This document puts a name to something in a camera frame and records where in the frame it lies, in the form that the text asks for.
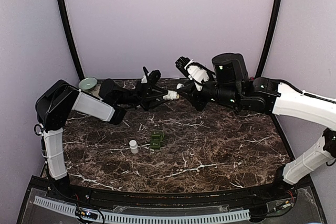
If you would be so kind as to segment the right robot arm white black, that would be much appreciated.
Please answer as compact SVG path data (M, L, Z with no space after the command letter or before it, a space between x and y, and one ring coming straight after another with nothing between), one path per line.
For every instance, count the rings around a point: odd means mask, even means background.
M280 199L318 167L335 159L335 100L308 93L288 81L248 76L244 57L224 53L212 58L213 70L189 59L179 57L175 65L189 79L177 90L197 111L210 102L236 112L253 111L266 115L285 115L325 126L317 142L292 162L281 166L275 183L268 188L273 200Z

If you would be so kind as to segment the white pill bottle cap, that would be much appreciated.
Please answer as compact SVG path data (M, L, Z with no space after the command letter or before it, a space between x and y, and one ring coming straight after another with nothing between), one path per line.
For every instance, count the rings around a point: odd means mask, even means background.
M178 83L177 86L176 86L177 89L180 89L182 87L184 87L184 84L182 84L182 83Z

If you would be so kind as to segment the green weekly pill organizer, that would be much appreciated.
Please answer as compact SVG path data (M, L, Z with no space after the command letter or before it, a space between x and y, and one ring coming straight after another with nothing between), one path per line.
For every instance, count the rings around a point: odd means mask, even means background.
M164 132L163 131L152 131L150 148L153 150L159 150L164 142Z

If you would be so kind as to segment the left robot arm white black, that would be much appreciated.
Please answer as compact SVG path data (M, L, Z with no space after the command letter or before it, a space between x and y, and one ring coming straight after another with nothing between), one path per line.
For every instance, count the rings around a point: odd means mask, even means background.
M64 80L57 81L35 105L41 129L39 135L44 140L43 154L51 178L60 180L67 176L62 134L72 111L118 125L128 110L141 107L148 111L164 103L164 96L168 93L155 81L138 81L134 89L128 90L112 79L106 79L100 86L98 97L95 97Z

